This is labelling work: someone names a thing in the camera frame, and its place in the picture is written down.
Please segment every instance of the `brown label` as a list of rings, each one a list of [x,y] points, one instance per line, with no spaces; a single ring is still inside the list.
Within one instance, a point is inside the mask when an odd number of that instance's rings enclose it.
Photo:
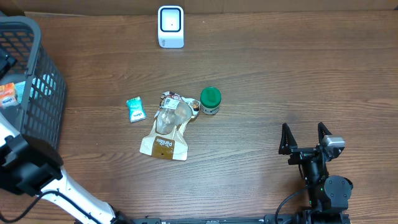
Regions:
[[[173,159],[175,141],[156,136],[152,147],[152,156],[161,159]]]

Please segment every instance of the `snack bag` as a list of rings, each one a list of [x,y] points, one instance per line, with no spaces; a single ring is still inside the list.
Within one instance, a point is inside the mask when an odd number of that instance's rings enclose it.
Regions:
[[[18,105],[15,84],[8,83],[0,86],[0,106],[6,109],[9,106]]]
[[[139,151],[156,158],[186,161],[188,145],[183,134],[199,109],[198,100],[184,98],[171,91],[163,93],[152,130],[142,139]]]

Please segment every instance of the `small blue packet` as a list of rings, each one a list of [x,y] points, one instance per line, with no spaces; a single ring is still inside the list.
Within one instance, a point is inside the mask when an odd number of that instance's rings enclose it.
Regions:
[[[144,111],[144,107],[142,105],[141,98],[139,96],[127,100],[126,104],[130,111],[130,122],[133,123],[147,118],[147,115],[145,114]]]

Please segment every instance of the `gray basket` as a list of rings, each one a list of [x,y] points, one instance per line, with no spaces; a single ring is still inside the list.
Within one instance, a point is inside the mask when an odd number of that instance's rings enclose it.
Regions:
[[[0,85],[25,81],[21,103],[0,108],[0,112],[21,134],[43,139],[58,149],[67,89],[40,42],[40,27],[32,19],[0,17],[0,55],[17,59]]]

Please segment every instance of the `snack package in basket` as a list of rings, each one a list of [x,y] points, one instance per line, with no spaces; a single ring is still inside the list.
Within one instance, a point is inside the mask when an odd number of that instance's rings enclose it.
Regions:
[[[163,93],[152,130],[142,139],[139,151],[156,158],[186,161],[188,145],[183,134],[199,109],[198,100],[171,91]]]

